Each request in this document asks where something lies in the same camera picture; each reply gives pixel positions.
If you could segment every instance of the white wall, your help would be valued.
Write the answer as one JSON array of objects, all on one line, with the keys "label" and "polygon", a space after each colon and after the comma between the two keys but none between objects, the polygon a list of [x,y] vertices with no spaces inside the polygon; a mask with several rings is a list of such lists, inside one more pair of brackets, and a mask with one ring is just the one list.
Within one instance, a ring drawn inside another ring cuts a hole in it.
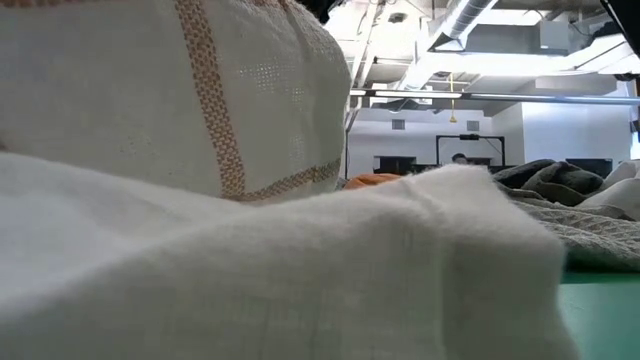
[{"label": "white wall", "polygon": [[504,136],[507,165],[525,163],[522,104],[513,105],[492,118],[496,135]]},{"label": "white wall", "polygon": [[[620,89],[611,96],[626,96]],[[522,104],[525,160],[629,160],[631,107]]]},{"label": "white wall", "polygon": [[[457,123],[449,122],[450,111],[404,110],[397,114],[384,109],[362,109],[349,134],[349,176],[371,173],[376,156],[411,156],[419,164],[436,163],[436,135],[468,134],[467,120],[480,121],[481,135],[492,135],[491,119],[482,111],[456,111]],[[392,119],[404,119],[405,131],[391,130]],[[491,140],[500,149],[500,142]],[[450,163],[461,152],[469,157],[490,157],[500,163],[500,154],[486,141],[440,140],[440,162]]]}]

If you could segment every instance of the ceiling duct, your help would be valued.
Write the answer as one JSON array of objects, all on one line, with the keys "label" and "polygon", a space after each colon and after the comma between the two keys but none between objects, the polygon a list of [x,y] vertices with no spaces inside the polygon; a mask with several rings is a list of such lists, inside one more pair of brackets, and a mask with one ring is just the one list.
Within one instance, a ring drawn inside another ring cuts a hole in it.
[{"label": "ceiling duct", "polygon": [[480,15],[490,10],[498,0],[453,0],[445,14],[429,24],[435,29],[430,33],[428,50],[463,51],[466,37],[478,24]]}]

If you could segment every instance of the orange fabric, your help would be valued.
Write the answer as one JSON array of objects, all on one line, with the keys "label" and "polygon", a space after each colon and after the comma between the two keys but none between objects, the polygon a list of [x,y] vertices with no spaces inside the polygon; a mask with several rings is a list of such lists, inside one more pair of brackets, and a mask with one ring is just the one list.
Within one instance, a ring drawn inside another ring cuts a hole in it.
[{"label": "orange fabric", "polygon": [[364,174],[358,175],[344,186],[345,189],[359,189],[367,186],[380,185],[382,183],[400,179],[402,176],[394,174]]}]

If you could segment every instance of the green table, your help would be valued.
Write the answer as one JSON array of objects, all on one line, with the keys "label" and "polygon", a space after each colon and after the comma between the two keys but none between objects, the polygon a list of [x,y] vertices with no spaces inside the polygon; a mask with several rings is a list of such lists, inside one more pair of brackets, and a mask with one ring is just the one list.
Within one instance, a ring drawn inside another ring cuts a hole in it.
[{"label": "green table", "polygon": [[582,360],[640,359],[640,275],[567,274],[560,308]]}]

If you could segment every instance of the ceiling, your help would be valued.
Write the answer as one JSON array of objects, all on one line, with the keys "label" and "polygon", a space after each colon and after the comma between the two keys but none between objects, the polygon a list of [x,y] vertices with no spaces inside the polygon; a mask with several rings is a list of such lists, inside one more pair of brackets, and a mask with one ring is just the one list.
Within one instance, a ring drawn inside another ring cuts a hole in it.
[{"label": "ceiling", "polygon": [[[441,17],[448,5],[447,0],[387,0],[385,6],[376,8],[375,1],[347,0],[330,12],[330,20],[325,25],[342,48],[349,67],[353,69],[352,73],[355,72],[355,75],[352,74],[354,87],[370,88],[374,84],[393,84],[401,80],[413,63],[414,54],[420,56],[416,41],[428,34],[425,32],[428,21]],[[368,9],[373,10],[375,16],[368,16]],[[478,28],[500,30],[493,38],[486,38],[493,46],[496,42],[517,42],[514,29],[532,28],[543,17],[565,21],[568,26],[570,20],[574,22],[606,16],[602,13],[604,11],[599,0],[500,0],[480,17]],[[394,23],[390,19],[403,20]],[[358,58],[361,60],[354,66],[354,59]],[[536,80],[540,78],[531,74],[493,76],[464,70],[436,71],[428,78],[426,86],[441,91],[449,91],[453,86],[455,91],[530,93],[536,91]],[[593,95],[615,89],[615,79],[610,75],[589,77],[594,84],[592,89],[584,79],[583,76],[580,86],[572,86],[574,78],[563,76],[559,81],[566,82],[566,86],[551,90],[566,90],[572,94],[583,91]],[[462,102],[457,107],[486,110],[490,105],[484,102]],[[434,101],[436,108],[450,106],[450,101]]]}]

